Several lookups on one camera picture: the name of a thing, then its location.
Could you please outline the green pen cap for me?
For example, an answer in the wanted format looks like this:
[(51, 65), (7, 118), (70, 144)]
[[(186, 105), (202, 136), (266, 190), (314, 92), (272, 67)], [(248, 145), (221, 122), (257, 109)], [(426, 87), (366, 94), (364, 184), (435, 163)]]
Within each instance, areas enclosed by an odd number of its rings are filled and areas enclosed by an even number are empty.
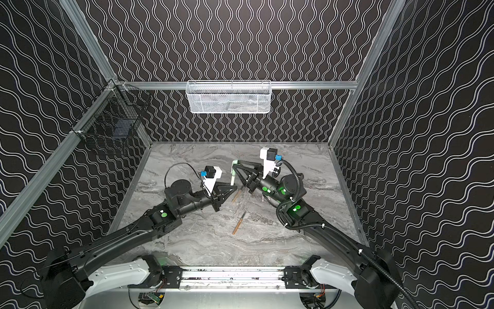
[(232, 167), (231, 167), (231, 175), (232, 176), (235, 176), (236, 175), (236, 172), (235, 172), (235, 169), (234, 169), (234, 166), (238, 164), (238, 160), (234, 160), (232, 161)]

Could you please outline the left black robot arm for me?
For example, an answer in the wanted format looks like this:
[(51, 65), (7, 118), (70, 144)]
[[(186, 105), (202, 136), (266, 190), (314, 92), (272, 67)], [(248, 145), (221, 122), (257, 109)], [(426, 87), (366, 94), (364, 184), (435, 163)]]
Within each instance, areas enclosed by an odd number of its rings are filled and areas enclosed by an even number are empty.
[(90, 275), (131, 249), (161, 238), (179, 227), (183, 217), (208, 206), (220, 207), (237, 190), (219, 182), (194, 192), (188, 180), (176, 180), (165, 189), (165, 200), (131, 224), (82, 247), (55, 248), (39, 270), (47, 308), (73, 308), (96, 283)]

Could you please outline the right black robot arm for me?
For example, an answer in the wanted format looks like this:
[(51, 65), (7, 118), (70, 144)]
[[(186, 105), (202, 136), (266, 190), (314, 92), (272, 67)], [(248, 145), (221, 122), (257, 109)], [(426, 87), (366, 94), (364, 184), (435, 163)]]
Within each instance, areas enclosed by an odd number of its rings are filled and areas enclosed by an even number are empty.
[(317, 283), (352, 294), (362, 308), (390, 308), (398, 296), (418, 308), (403, 286), (393, 255), (355, 241), (325, 220), (304, 201), (304, 175), (288, 161), (275, 161), (274, 168), (266, 169), (262, 164), (239, 160), (232, 169), (249, 192), (259, 190), (268, 198), (285, 229), (303, 233), (344, 262), (349, 271), (341, 277), (346, 287), (338, 285), (335, 279), (317, 278), (316, 265), (312, 264), (310, 274)]

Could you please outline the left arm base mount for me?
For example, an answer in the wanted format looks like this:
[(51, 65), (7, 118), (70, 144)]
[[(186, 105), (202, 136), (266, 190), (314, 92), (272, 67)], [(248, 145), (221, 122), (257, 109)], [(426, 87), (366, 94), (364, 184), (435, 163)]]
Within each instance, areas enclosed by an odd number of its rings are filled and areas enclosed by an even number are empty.
[(152, 271), (143, 283), (129, 285), (129, 288), (179, 288), (183, 269), (179, 266), (162, 266), (160, 271)]

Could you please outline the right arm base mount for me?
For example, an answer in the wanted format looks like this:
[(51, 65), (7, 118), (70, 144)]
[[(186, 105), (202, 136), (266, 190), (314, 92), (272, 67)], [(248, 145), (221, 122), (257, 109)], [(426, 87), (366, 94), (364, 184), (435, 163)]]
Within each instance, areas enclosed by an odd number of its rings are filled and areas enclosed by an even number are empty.
[(322, 285), (315, 281), (310, 272), (302, 267), (285, 267), (281, 280), (287, 289), (322, 288)]

